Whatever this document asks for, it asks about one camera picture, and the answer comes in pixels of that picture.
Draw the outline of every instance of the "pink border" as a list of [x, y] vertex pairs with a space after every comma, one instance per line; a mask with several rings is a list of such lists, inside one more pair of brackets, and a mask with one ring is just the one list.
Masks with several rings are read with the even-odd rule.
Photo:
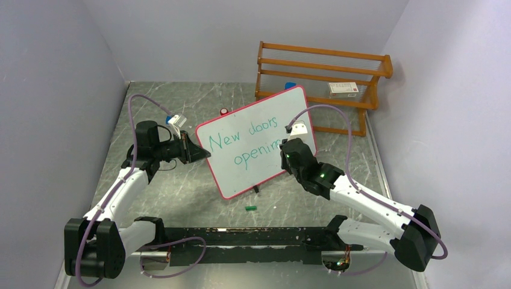
[[[200, 125], [198, 125], [198, 126], [195, 128], [195, 135], [197, 135], [197, 140], [199, 141], [199, 145], [201, 145], [201, 147], [203, 147], [203, 146], [202, 146], [202, 143], [201, 143], [201, 139], [199, 138], [199, 134], [197, 133], [197, 130], [199, 130], [199, 128], [200, 128], [201, 126], [206, 125], [206, 124], [208, 124], [208, 123], [210, 123], [210, 122], [214, 122], [215, 120], [221, 119], [221, 118], [223, 118], [223, 117], [226, 117], [226, 116], [228, 116], [228, 115], [230, 115], [230, 114], [233, 114], [233, 113], [235, 113], [235, 112], [238, 112], [238, 111], [240, 111], [240, 110], [244, 110], [244, 109], [246, 109], [246, 108], [248, 108], [248, 107], [251, 107], [251, 106], [252, 106], [252, 105], [254, 105], [254, 104], [258, 104], [259, 102], [267, 101], [267, 100], [268, 100], [268, 99], [270, 99], [270, 98], [274, 98], [274, 97], [276, 97], [277, 95], [280, 95], [280, 94], [282, 94], [282, 93], [284, 93], [284, 92], [287, 92], [287, 91], [289, 91], [289, 90], [292, 90], [292, 89], [296, 89], [296, 88], [298, 88], [298, 87], [299, 87], [299, 88], [301, 88], [301, 89], [302, 89], [302, 91], [303, 91], [303, 93], [304, 93], [304, 99], [305, 99], [305, 105], [306, 105], [306, 107], [309, 107], [309, 103], [307, 102], [307, 96], [306, 96], [306, 94], [305, 94], [305, 89], [303, 88], [303, 86], [301, 86], [301, 85], [293, 86], [293, 87], [291, 87], [290, 89], [286, 89], [286, 90], [284, 90], [284, 91], [282, 91], [282, 92], [277, 93], [276, 95], [268, 96], [267, 98], [263, 98], [263, 99], [261, 99], [261, 100], [259, 100], [259, 101], [253, 102], [253, 103], [251, 103], [251, 104], [249, 104], [249, 105], [246, 105], [246, 106], [244, 106], [244, 107], [240, 107], [240, 108], [238, 108], [237, 110], [233, 110], [233, 111], [231, 111], [231, 112], [229, 112], [229, 113], [227, 113], [227, 114], [224, 114], [223, 116], [215, 117], [215, 118], [214, 118], [214, 119], [212, 119], [212, 120], [208, 120], [207, 122], [201, 123]], [[312, 119], [310, 118], [310, 110], [307, 112], [307, 114], [309, 115], [310, 125], [312, 126]], [[314, 139], [314, 147], [316, 148], [316, 154], [317, 154], [317, 153], [318, 153], [318, 144], [316, 143], [316, 136], [315, 136], [315, 134], [314, 134], [314, 130], [313, 130], [313, 133], [312, 133], [312, 137], [313, 137], [313, 139]], [[209, 163], [209, 160], [208, 160], [208, 159], [206, 159], [206, 160], [207, 160], [207, 162], [208, 162], [209, 170], [211, 171], [211, 174], [213, 175], [213, 179], [215, 180], [216, 187], [218, 188], [218, 191], [220, 192], [220, 196], [221, 196], [224, 200], [230, 200], [230, 199], [232, 199], [232, 198], [234, 198], [234, 197], [237, 197], [237, 196], [239, 196], [240, 194], [242, 194], [242, 193], [244, 193], [244, 192], [246, 192], [246, 191], [248, 191], [248, 190], [251, 190], [251, 189], [253, 188], [253, 186], [252, 186], [252, 187], [250, 187], [250, 188], [247, 188], [247, 189], [245, 189], [245, 190], [243, 190], [243, 191], [239, 192], [238, 194], [235, 194], [235, 195], [234, 195], [234, 196], [232, 196], [232, 197], [224, 197], [224, 195], [222, 194], [222, 190], [220, 190], [220, 186], [218, 186], [218, 182], [216, 181], [215, 173], [213, 173], [213, 170], [211, 169], [211, 164]], [[286, 172], [286, 171], [285, 171], [285, 170], [283, 170], [282, 172], [280, 172], [280, 173], [278, 173], [278, 174], [276, 174], [276, 175], [274, 175], [274, 176], [271, 176], [271, 177], [269, 177], [268, 179], [266, 179], [266, 180], [264, 180], [264, 181], [262, 181], [262, 182], [260, 182], [260, 183], [258, 183], [258, 184], [256, 184], [256, 185], [260, 185], [260, 184], [262, 184], [262, 183], [264, 183], [264, 182], [268, 182], [270, 179], [273, 179], [273, 178], [274, 178], [274, 177], [276, 177], [276, 176], [282, 175], [282, 173], [284, 173], [284, 172]]]

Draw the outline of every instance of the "gray marble surface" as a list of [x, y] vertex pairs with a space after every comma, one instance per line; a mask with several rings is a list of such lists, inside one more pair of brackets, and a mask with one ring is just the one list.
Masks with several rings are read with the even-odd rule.
[[[127, 95], [141, 93], [155, 99], [173, 112], [183, 113], [183, 126], [194, 143], [195, 127], [219, 116], [221, 108], [230, 111], [250, 104], [255, 85], [249, 83], [198, 82], [132, 82]], [[127, 149], [133, 144], [128, 122], [127, 97], [111, 138], [110, 149], [99, 180], [93, 204], [96, 204], [114, 182]], [[343, 108], [358, 128], [357, 115]], [[152, 103], [138, 98], [133, 101], [135, 123], [155, 120], [165, 124], [166, 115]], [[328, 109], [312, 111], [315, 125], [344, 128], [340, 116]], [[161, 137], [167, 138], [166, 132]], [[316, 132], [319, 161], [343, 169], [346, 155], [346, 135]], [[371, 136], [353, 138], [350, 169], [354, 179], [382, 193], [377, 164], [369, 144]], [[161, 169], [172, 164], [162, 163]], [[342, 214], [364, 222], [372, 222], [353, 209], [316, 197], [283, 174], [260, 186], [261, 192], [247, 191], [232, 200], [224, 200], [215, 185], [206, 161], [183, 165], [175, 170], [160, 171], [147, 188], [138, 195], [121, 228], [129, 226], [136, 217], [161, 217], [167, 227], [249, 227], [249, 226], [325, 226]], [[247, 212], [245, 206], [255, 205], [257, 211]]]

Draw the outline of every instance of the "wall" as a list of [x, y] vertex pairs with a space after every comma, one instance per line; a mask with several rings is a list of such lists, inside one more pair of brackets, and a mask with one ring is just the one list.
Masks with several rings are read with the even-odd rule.
[[2, 288], [54, 288], [89, 209], [125, 84], [79, 0], [0, 3]]
[[383, 49], [395, 74], [371, 120], [394, 198], [430, 206], [450, 249], [428, 266], [432, 289], [511, 283], [510, 13], [411, 0]]
[[379, 53], [408, 0], [84, 0], [126, 79], [255, 82], [259, 41]]

